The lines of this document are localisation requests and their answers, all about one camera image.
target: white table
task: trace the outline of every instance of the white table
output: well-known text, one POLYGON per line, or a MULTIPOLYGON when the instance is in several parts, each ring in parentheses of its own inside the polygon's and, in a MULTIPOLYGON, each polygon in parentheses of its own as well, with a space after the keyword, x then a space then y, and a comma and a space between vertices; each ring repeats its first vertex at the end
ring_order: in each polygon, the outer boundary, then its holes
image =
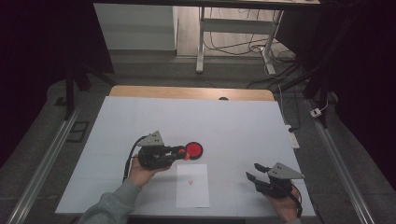
MULTIPOLYGON (((159 130, 166 146, 204 147, 197 161, 176 161, 143 188, 133 215, 161 217, 271 217, 271 204, 247 180, 253 166, 282 162, 299 171, 277 102, 107 97, 56 213, 80 215, 120 184, 133 143, 159 130), (206 164, 210 207, 177 208, 177 165, 206 164)), ((314 216, 303 180, 303 216, 314 216)))

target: white wall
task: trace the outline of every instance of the white wall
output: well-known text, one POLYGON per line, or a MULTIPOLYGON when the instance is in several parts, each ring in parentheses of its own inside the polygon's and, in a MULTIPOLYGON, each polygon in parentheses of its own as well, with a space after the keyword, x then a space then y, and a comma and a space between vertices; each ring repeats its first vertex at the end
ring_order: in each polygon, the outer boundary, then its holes
POLYGON ((175 50, 175 7, 94 4, 108 49, 175 50))

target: aluminum rail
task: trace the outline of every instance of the aluminum rail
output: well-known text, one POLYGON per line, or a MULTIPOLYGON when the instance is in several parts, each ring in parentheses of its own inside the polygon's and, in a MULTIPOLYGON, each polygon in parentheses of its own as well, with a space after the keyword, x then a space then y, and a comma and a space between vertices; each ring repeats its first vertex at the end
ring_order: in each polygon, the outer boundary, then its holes
POLYGON ((82 93, 82 96, 80 97, 78 105, 76 106, 73 114, 70 116, 69 120, 65 120, 62 123, 60 129, 55 135, 55 138, 49 145, 46 154, 44 155, 37 169, 35 170, 33 177, 30 179, 29 184, 24 190, 21 198, 18 200, 14 211, 8 218, 7 223, 23 223, 26 219, 27 215, 30 212, 30 209, 33 206, 33 203, 35 202, 35 198, 43 187, 44 182, 46 181, 46 178, 50 173, 50 169, 52 168, 53 163, 55 163, 56 158, 58 157, 58 154, 61 151, 62 146, 64 145, 64 141, 66 140, 66 137, 69 134, 74 121, 76 120, 82 106, 86 101, 87 95, 87 92, 82 93))
MULTIPOLYGON (((309 104, 309 101, 305 101, 308 105, 310 110, 313 110, 313 106, 309 104)), ((332 140, 332 136, 330 135, 327 129, 324 129, 318 119, 315 119, 315 125, 318 129, 319 135, 329 153, 330 158, 332 159, 332 163, 334 164, 335 170, 337 171, 338 175, 340 176, 341 182, 344 185, 346 192, 348 193, 350 200, 355 207, 356 213, 361 220, 361 223, 364 224, 374 224, 375 221, 373 216, 370 213, 370 210, 367 206, 367 203, 364 201, 363 197, 361 196, 361 191, 356 186, 350 172, 347 169, 344 160, 335 145, 334 141, 332 140)))

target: black curtain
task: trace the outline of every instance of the black curtain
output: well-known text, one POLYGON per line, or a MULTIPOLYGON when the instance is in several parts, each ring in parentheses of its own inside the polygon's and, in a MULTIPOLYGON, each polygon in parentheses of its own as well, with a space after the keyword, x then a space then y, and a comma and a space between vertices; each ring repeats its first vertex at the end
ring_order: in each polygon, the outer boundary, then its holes
POLYGON ((73 64, 114 73, 89 1, 0 3, 0 165, 73 64))
POLYGON ((341 121, 396 189, 396 6, 368 1, 334 55, 341 121))

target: table surface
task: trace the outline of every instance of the table surface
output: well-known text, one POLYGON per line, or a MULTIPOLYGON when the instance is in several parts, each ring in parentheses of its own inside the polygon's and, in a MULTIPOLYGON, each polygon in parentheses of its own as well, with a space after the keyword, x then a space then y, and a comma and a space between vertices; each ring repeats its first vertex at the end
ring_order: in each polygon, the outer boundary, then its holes
MULTIPOLYGON (((272 217, 271 204, 245 172, 268 181, 254 169, 255 162, 269 167, 282 162, 300 171, 269 91, 116 86, 102 105, 56 213, 79 215, 102 193, 116 189, 131 144, 157 128, 167 146, 196 141, 205 153, 197 161, 175 161, 170 170, 156 174, 136 201, 136 216, 272 217), (207 165, 209 207, 177 208, 177 167, 183 164, 207 165)), ((309 198, 303 180, 294 184, 309 198)), ((303 208, 303 216, 315 215, 309 200, 303 200, 303 208)))

